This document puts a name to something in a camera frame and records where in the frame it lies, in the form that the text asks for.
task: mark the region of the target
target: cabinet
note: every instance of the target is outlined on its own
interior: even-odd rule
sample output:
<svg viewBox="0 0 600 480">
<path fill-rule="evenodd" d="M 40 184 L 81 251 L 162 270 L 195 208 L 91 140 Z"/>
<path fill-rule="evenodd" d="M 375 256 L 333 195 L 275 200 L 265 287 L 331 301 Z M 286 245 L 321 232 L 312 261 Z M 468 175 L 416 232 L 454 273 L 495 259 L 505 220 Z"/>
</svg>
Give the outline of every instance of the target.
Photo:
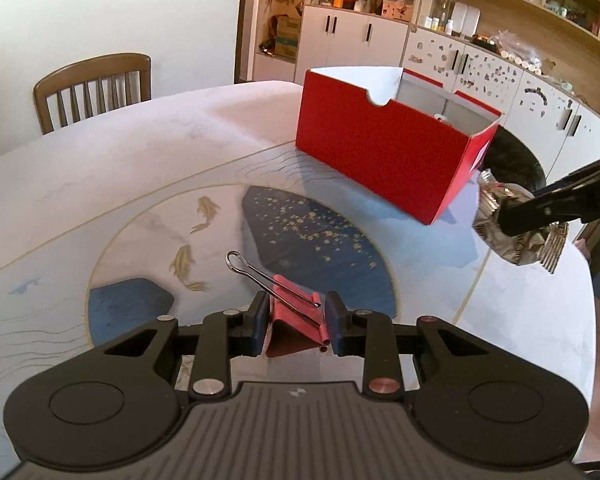
<svg viewBox="0 0 600 480">
<path fill-rule="evenodd" d="M 423 28 L 411 27 L 402 66 L 442 84 L 451 92 L 464 54 L 464 43 Z"/>
<path fill-rule="evenodd" d="M 294 81 L 322 66 L 398 66 L 406 23 L 329 7 L 305 7 Z"/>
<path fill-rule="evenodd" d="M 521 76 L 504 127 L 531 150 L 547 177 L 578 104 L 534 75 L 523 72 Z"/>
<path fill-rule="evenodd" d="M 553 183 L 571 172 L 600 158 L 600 118 L 584 105 L 574 111 L 574 118 L 547 183 Z"/>
<path fill-rule="evenodd" d="M 471 45 L 464 46 L 464 56 L 459 63 L 453 92 L 462 92 L 506 116 L 520 85 L 523 69 Z"/>
</svg>

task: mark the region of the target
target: chair backrest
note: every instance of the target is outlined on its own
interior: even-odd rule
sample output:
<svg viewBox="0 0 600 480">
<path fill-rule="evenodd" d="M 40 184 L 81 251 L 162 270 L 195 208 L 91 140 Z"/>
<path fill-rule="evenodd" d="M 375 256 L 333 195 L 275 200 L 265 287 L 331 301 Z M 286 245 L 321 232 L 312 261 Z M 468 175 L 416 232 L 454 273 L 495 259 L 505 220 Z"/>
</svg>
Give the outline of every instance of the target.
<svg viewBox="0 0 600 480">
<path fill-rule="evenodd" d="M 60 127 L 64 127 L 68 123 L 66 111 L 64 110 L 64 100 L 62 98 L 63 91 L 67 89 L 69 91 L 71 115 L 73 122 L 77 123 L 81 117 L 76 87 L 82 86 L 85 117 L 93 117 L 94 107 L 91 101 L 90 83 L 93 82 L 95 84 L 95 109 L 97 110 L 97 114 L 103 114 L 107 112 L 106 101 L 108 101 L 109 110 L 133 104 L 130 78 L 130 74 L 133 72 L 139 72 L 140 101 L 148 101 L 151 99 L 151 58 L 145 54 L 129 52 L 93 57 L 67 65 L 43 77 L 33 87 L 33 99 L 36 104 L 36 112 L 40 120 L 42 134 L 48 134 L 54 130 L 47 101 L 50 96 L 56 94 Z M 124 99 L 118 93 L 122 89 L 118 87 L 117 83 L 120 75 L 124 75 Z M 108 80 L 109 95 L 107 99 L 105 99 L 105 89 L 102 84 L 103 79 Z"/>
</svg>

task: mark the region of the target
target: binder clip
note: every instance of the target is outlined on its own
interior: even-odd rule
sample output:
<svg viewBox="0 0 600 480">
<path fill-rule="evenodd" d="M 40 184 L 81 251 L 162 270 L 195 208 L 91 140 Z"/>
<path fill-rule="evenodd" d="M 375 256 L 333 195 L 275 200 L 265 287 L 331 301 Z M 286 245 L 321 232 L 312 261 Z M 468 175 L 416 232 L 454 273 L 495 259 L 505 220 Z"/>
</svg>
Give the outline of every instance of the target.
<svg viewBox="0 0 600 480">
<path fill-rule="evenodd" d="M 273 283 L 273 288 L 246 270 L 234 266 L 230 260 L 231 256 L 238 258 L 243 266 L 255 274 Z M 306 294 L 280 274 L 273 278 L 267 276 L 237 251 L 229 251 L 224 260 L 230 270 L 246 276 L 270 295 L 271 336 L 265 352 L 267 357 L 280 357 L 309 348 L 327 351 L 329 335 L 317 292 Z"/>
</svg>

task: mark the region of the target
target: red box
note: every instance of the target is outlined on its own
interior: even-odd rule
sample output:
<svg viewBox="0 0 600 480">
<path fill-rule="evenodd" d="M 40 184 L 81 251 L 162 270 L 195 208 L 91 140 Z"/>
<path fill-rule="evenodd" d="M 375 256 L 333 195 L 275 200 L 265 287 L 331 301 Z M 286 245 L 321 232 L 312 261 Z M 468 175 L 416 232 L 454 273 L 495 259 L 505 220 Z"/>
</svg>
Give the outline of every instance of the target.
<svg viewBox="0 0 600 480">
<path fill-rule="evenodd" d="M 482 160 L 499 118 L 402 68 L 321 68 L 304 79 L 296 146 L 431 224 Z"/>
</svg>

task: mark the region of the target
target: marble tabletop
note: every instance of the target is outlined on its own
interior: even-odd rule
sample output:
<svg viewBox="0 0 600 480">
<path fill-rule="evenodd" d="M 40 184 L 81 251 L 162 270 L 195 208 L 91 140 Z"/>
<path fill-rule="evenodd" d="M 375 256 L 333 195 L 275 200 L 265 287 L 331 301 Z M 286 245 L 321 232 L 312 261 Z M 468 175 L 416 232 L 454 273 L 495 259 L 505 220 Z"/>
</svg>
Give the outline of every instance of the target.
<svg viewBox="0 0 600 480">
<path fill-rule="evenodd" d="M 590 402 L 594 298 L 575 247 L 553 276 L 504 262 L 471 228 L 475 182 L 420 224 L 295 149 L 301 91 L 262 82 L 178 94 L 0 158 L 0 475 L 17 462 L 2 426 L 14 387 L 156 314 L 189 324 L 245 306 L 254 289 L 224 267 L 232 249 L 307 288 L 335 288 L 350 308 L 400 323 L 439 316 Z M 140 296 L 150 299 L 130 304 Z M 410 357 L 402 364 L 416 387 Z M 360 358 L 317 350 L 232 368 L 234 384 L 362 376 Z"/>
</svg>

